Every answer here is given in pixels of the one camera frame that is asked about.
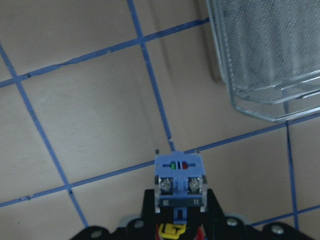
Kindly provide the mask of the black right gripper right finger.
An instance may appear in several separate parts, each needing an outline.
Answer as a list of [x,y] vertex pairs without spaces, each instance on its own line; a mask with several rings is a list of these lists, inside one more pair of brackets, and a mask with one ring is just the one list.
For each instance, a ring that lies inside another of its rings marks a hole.
[[203,215],[204,225],[213,225],[217,222],[220,222],[225,217],[224,212],[216,198],[216,195],[211,188],[207,190],[207,206],[206,211]]

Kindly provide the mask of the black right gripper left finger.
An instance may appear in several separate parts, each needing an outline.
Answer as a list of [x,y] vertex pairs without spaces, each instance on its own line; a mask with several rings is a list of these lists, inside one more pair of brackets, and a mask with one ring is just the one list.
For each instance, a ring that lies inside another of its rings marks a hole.
[[140,219],[147,225],[156,224],[155,192],[153,189],[144,191]]

